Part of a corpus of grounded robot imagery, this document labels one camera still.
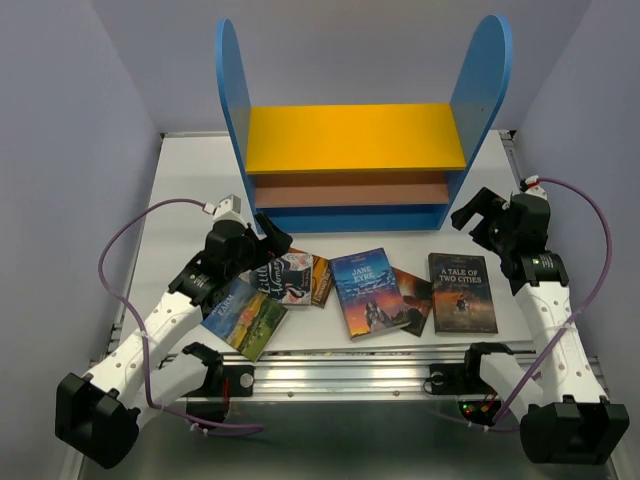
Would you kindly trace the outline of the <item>Little Women floral book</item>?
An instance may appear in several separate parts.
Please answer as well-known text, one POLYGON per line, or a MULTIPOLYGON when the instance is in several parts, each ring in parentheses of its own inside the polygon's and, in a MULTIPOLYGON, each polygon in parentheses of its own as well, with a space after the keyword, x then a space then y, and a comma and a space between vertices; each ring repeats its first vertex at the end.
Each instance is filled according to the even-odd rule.
POLYGON ((240 278, 283 305, 310 305, 313 256, 289 252, 240 278))

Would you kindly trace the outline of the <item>Edward Tulane brown book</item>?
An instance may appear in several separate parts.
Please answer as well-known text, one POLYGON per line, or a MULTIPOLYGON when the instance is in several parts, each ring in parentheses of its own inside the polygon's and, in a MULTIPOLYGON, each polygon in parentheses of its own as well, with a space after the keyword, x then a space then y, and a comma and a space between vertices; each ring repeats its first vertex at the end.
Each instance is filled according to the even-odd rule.
POLYGON ((289 305, 313 305, 323 308, 334 286, 327 259, 291 248, 284 256, 285 296, 289 305))

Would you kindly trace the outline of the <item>Animal Farm book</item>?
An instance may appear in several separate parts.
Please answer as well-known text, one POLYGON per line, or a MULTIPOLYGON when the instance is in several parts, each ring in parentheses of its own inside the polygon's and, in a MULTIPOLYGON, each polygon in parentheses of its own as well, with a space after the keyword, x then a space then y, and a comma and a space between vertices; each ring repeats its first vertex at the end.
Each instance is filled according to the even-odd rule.
POLYGON ((241 279, 203 320, 202 326, 247 360, 263 354, 288 310, 241 279))

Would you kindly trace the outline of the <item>Jane Eyre blue book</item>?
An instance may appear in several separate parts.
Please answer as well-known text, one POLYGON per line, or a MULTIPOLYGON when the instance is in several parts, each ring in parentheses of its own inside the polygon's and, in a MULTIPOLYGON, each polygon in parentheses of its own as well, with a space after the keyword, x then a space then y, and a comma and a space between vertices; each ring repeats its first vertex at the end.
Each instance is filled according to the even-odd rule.
POLYGON ((331 259, 330 266, 351 340, 409 324, 403 296, 383 248, 331 259))

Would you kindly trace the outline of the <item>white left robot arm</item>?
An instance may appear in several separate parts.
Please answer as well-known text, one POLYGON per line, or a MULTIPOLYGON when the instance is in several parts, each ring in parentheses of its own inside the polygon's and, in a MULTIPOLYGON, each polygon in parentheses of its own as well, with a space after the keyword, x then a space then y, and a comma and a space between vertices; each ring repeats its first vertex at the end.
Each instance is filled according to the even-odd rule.
POLYGON ((292 238, 264 213, 255 217, 265 236, 234 211, 214 213, 198 252, 169 283, 147 318, 115 351, 84 375, 66 375, 56 390, 55 435, 105 469, 131 451, 143 426, 171 403, 198 391, 226 394, 223 357, 200 343, 185 346, 170 364, 160 362, 225 300, 240 274, 287 253, 292 238))

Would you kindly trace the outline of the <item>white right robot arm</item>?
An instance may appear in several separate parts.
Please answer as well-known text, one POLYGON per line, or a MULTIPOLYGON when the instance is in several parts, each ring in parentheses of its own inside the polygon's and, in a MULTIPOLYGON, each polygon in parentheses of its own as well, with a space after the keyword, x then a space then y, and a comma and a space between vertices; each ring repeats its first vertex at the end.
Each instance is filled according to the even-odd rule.
POLYGON ((561 257, 547 247, 551 207, 539 181, 504 199, 482 188, 451 215, 462 229, 474 215, 473 241, 500 259, 530 332, 536 358, 522 368, 503 344, 472 345, 460 366, 463 384, 489 386, 501 406, 487 422, 512 414, 527 458, 537 464, 604 464, 629 427, 627 409, 609 400, 591 370, 572 308, 561 257))

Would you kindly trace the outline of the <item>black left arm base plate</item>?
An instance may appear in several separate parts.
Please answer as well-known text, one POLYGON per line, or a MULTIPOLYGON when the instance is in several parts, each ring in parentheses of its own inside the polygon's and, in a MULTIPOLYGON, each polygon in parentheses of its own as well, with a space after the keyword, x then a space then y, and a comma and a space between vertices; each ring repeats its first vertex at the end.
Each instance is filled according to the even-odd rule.
POLYGON ((195 398, 247 398, 253 395, 253 365, 225 365, 208 368, 203 383, 185 397, 195 398))

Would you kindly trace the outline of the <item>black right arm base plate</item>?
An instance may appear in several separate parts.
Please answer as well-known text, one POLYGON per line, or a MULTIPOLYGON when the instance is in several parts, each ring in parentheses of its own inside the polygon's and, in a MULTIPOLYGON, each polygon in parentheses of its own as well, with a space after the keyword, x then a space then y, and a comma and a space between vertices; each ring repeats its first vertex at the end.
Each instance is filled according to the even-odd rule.
POLYGON ((484 383, 473 377, 463 363, 429 365, 428 391, 433 395, 479 395, 487 392, 484 383))

